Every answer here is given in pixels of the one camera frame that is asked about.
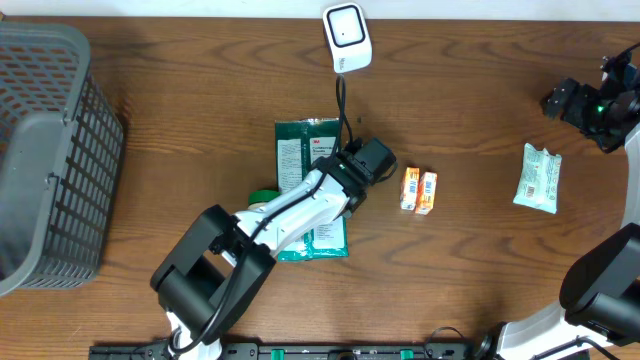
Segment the orange tissue pack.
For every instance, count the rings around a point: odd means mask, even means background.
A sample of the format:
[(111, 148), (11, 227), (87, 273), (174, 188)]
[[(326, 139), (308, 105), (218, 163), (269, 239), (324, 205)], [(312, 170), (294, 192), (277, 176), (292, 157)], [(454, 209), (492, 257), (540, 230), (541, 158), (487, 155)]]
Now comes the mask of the orange tissue pack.
[(415, 167), (407, 167), (402, 178), (400, 208), (413, 211), (416, 206), (420, 170)]
[(433, 210), (437, 178), (437, 174), (433, 172), (425, 172), (421, 176), (414, 210), (416, 214), (427, 215)]

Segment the green 3M adhesive package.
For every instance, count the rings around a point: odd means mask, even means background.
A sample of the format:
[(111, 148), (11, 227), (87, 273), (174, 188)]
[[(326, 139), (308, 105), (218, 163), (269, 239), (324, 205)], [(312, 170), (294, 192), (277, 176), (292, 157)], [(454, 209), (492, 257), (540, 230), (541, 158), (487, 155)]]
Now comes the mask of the green 3M adhesive package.
[[(277, 184), (284, 194), (306, 177), (312, 163), (331, 154), (338, 119), (320, 118), (276, 122)], [(297, 262), (349, 255), (346, 220), (342, 217), (305, 233), (278, 255), (279, 261)]]

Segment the mint green wipes pack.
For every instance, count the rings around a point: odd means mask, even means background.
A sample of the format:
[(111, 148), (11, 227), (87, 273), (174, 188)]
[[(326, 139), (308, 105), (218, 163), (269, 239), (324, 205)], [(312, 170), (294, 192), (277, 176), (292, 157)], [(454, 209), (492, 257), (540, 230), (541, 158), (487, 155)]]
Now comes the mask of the mint green wipes pack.
[(546, 148), (537, 150), (526, 143), (513, 203), (555, 214), (561, 165), (561, 155), (552, 155)]

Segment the green-lidded small jar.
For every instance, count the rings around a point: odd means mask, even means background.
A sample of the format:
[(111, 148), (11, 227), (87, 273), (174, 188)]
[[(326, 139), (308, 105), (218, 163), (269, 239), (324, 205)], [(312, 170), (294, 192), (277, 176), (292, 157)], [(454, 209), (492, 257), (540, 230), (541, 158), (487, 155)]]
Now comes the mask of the green-lidded small jar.
[(276, 190), (268, 190), (268, 189), (258, 190), (258, 191), (252, 192), (249, 195), (248, 204), (250, 206), (253, 206), (255, 204), (260, 205), (262, 203), (268, 203), (279, 196), (280, 196), (280, 193)]

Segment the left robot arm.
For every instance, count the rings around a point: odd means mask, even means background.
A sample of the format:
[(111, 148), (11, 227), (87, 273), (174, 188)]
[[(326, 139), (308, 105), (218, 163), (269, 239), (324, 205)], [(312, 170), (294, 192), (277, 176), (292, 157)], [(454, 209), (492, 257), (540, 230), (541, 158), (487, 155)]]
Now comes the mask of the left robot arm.
[(217, 359), (221, 337), (246, 312), (286, 247), (352, 214), (387, 168), (365, 156), (321, 157), (294, 188), (254, 209), (204, 210), (153, 273), (172, 323), (175, 358)]

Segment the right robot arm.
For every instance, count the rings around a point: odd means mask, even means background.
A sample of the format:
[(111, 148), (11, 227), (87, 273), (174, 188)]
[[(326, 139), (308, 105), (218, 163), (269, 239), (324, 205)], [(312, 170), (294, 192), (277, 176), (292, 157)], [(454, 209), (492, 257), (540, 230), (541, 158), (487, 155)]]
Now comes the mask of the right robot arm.
[(598, 89), (566, 79), (544, 113), (578, 128), (605, 153), (624, 149), (621, 228), (571, 266), (557, 302), (497, 325), (472, 359), (586, 359), (590, 350), (611, 358), (609, 347), (639, 340), (639, 73), (610, 70)]

